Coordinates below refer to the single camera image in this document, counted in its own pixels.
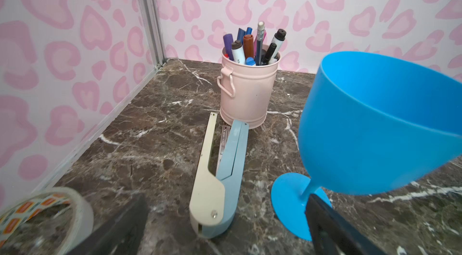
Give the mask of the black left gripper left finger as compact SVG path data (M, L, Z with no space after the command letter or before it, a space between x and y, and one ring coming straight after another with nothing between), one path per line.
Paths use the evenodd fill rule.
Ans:
M145 196L137 194L68 253L70 255L136 255L144 236L148 212Z

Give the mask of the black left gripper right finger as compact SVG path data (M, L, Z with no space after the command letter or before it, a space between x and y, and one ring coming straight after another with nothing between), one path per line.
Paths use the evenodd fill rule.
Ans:
M309 196L305 215L318 255L384 254L316 194Z

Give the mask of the blue glass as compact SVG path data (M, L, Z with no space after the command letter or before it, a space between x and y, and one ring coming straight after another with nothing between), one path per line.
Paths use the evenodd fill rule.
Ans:
M304 106L298 146L307 175L271 189L280 222L311 240L309 196L389 192L462 153L462 85L433 69L366 52L326 55Z

